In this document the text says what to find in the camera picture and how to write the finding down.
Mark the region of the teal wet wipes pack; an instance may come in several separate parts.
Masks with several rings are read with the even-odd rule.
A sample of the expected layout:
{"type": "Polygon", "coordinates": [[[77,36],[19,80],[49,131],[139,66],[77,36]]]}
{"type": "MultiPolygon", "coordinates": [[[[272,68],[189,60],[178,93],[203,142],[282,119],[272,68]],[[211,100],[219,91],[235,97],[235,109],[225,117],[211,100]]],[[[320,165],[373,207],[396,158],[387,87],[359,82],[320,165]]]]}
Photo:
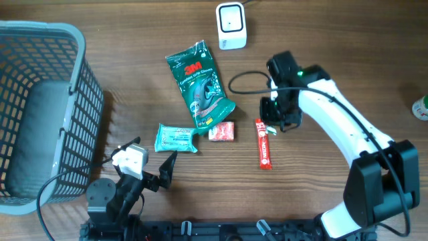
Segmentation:
{"type": "Polygon", "coordinates": [[[196,129],[183,127],[168,127],[159,125],[154,143],[154,150],[160,151],[178,151],[197,153],[198,149],[193,144],[193,136],[196,129]]]}

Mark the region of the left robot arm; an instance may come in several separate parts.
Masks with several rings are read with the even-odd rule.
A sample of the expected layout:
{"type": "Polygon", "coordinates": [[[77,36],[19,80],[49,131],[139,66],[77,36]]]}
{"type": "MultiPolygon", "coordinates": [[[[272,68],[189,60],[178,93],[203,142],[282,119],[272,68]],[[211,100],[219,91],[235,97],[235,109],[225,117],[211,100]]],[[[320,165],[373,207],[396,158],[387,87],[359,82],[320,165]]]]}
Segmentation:
{"type": "Polygon", "coordinates": [[[112,164],[120,179],[93,181],[86,190],[89,220],[81,225],[80,240],[171,240],[170,223],[144,223],[141,212],[131,214],[137,201],[145,202],[145,189],[156,192],[168,189],[173,178],[177,151],[159,167],[159,175],[144,171],[148,150],[140,137],[119,146],[111,154],[112,164]]]}

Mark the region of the red coffee stick sachet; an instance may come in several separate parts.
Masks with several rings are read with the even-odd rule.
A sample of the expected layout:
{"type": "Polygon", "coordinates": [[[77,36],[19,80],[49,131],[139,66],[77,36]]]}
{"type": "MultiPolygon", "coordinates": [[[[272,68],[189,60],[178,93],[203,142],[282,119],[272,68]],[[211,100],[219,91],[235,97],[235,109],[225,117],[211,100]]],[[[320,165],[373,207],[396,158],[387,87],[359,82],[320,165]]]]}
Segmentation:
{"type": "Polygon", "coordinates": [[[272,170],[266,125],[260,118],[257,118],[255,120],[255,126],[257,129],[259,147],[259,167],[263,170],[272,170]]]}

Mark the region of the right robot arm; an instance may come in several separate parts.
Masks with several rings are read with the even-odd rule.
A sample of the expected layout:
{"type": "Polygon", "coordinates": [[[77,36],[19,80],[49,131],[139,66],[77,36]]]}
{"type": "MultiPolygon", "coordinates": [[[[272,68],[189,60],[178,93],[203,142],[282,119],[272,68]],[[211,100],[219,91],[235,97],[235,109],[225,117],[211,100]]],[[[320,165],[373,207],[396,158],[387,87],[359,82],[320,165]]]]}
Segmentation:
{"type": "Polygon", "coordinates": [[[301,68],[291,52],[267,61],[269,97],[260,101],[260,117],[281,132],[313,118],[333,140],[350,168],[343,200],[320,215],[326,238],[339,240],[382,225],[398,214],[410,232],[409,210],[420,203],[419,157],[408,140],[396,142],[369,123],[345,99],[320,66],[301,68]]]}

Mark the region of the green lid jar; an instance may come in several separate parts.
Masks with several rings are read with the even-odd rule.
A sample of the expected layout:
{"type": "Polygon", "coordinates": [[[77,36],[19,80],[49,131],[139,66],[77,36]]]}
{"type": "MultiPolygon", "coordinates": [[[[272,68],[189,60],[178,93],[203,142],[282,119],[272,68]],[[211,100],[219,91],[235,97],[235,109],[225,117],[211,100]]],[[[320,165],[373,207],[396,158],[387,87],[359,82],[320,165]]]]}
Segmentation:
{"type": "Polygon", "coordinates": [[[412,105],[412,113],[415,117],[417,117],[419,120],[427,121],[428,120],[428,113],[427,113],[427,98],[428,96],[425,95],[424,97],[420,98],[419,100],[415,101],[412,105]]]}

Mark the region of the green battery pack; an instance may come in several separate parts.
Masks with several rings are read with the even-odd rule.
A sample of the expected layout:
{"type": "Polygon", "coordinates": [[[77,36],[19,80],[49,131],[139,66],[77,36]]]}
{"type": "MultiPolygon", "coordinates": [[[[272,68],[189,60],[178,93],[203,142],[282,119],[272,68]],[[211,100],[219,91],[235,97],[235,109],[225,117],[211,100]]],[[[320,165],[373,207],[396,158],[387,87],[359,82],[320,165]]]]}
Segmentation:
{"type": "Polygon", "coordinates": [[[266,127],[266,133],[272,134],[272,135],[277,135],[277,130],[274,127],[267,126],[266,127]]]}

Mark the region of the green 3M gloves bag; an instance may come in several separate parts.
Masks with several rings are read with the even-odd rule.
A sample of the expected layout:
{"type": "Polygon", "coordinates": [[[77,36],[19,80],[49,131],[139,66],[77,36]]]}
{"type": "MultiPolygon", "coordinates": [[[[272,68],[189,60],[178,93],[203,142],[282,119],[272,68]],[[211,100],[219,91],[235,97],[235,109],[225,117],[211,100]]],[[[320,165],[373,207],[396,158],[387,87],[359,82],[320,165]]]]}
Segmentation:
{"type": "Polygon", "coordinates": [[[198,135],[207,134],[235,109],[205,41],[166,58],[198,135]]]}

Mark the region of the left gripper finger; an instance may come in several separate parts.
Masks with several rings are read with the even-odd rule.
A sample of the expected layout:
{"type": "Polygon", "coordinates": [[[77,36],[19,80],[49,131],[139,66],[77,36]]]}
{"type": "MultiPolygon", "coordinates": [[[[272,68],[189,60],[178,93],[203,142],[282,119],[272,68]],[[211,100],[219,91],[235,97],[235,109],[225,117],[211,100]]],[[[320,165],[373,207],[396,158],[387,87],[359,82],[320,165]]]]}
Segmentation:
{"type": "Polygon", "coordinates": [[[174,151],[169,158],[159,167],[159,186],[168,189],[173,179],[173,170],[178,151],[174,151]]]}
{"type": "Polygon", "coordinates": [[[124,145],[119,145],[115,150],[113,150],[111,157],[115,156],[115,154],[117,154],[119,151],[125,151],[127,147],[129,147],[132,144],[139,144],[140,143],[140,137],[136,137],[135,139],[131,140],[130,142],[124,144],[124,145]]]}

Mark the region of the small red snack box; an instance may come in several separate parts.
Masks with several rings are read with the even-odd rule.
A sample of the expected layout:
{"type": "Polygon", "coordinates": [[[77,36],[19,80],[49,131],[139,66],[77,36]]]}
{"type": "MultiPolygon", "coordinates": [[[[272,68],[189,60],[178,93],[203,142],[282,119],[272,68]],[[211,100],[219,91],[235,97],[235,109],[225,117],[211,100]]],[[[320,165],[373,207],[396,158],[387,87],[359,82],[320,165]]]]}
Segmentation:
{"type": "Polygon", "coordinates": [[[234,122],[221,122],[209,131],[210,141],[233,141],[234,122]]]}

